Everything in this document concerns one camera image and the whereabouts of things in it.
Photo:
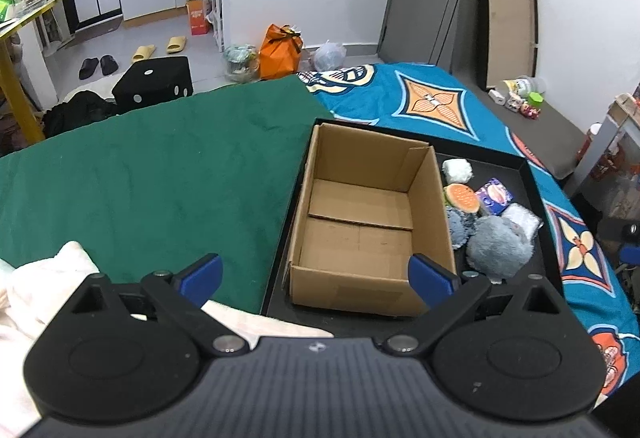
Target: black cube stool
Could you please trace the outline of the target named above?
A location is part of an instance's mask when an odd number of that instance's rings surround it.
[[[138,61],[113,88],[118,114],[193,95],[187,57]]]

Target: plastic bag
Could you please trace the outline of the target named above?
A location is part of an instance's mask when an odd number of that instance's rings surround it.
[[[234,82],[251,82],[258,78],[258,52],[251,44],[234,44],[225,49],[226,78]]]
[[[317,72],[328,72],[340,68],[346,56],[347,49],[344,46],[327,41],[316,50],[312,61]]]
[[[260,78],[279,79],[298,71],[302,52],[300,32],[272,24],[260,47]]]
[[[14,17],[14,0],[0,0],[0,23]]]

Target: clear plastic bag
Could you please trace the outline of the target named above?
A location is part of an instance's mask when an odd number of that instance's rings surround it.
[[[327,41],[319,47],[312,57],[317,72],[328,72],[342,67],[347,49],[338,43]]]
[[[224,51],[226,78],[234,82],[258,79],[258,50],[251,44],[234,44]]]

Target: blue gripper pad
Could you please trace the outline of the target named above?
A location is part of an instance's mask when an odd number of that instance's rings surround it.
[[[433,308],[459,288],[460,278],[427,258],[414,254],[408,264],[409,285],[424,303]]]
[[[172,286],[197,307],[201,307],[222,284],[222,258],[207,254],[174,275]]]
[[[640,246],[635,246],[634,244],[622,245],[618,254],[618,260],[620,263],[631,266],[640,265]]]

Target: orange box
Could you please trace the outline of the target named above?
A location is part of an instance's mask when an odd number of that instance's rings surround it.
[[[209,23],[205,19],[204,0],[187,1],[189,26],[191,35],[203,35],[209,31]]]

